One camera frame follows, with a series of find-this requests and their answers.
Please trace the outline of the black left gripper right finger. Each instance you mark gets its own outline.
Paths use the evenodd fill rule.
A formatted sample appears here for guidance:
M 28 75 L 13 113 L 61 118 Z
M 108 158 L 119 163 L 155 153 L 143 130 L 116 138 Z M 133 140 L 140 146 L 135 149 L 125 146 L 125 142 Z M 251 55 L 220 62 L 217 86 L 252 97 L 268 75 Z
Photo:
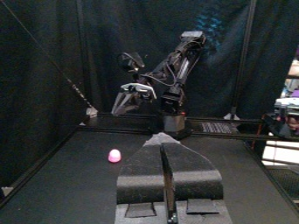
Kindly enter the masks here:
M 211 161 L 160 134 L 164 201 L 169 224 L 224 224 L 220 172 Z

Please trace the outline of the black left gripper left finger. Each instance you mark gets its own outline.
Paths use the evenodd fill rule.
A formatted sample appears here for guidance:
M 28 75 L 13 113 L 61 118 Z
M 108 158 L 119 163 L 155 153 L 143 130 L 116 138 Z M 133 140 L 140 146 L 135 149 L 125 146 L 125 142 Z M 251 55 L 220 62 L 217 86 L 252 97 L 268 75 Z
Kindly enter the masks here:
M 153 134 L 125 160 L 116 180 L 116 203 L 135 204 L 164 200 L 164 172 L 160 149 L 164 133 Z

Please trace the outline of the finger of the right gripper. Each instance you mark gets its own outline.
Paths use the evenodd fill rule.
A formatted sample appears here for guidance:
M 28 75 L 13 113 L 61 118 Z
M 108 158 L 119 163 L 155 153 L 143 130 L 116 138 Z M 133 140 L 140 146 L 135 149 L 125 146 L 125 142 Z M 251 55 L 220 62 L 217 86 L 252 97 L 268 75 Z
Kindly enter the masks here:
M 139 109 L 141 98 L 139 94 L 128 94 L 125 96 L 124 109 L 125 112 Z
M 125 92 L 119 92 L 115 100 L 115 104 L 111 110 L 113 116 L 123 115 L 125 113 L 125 103 L 128 94 Z

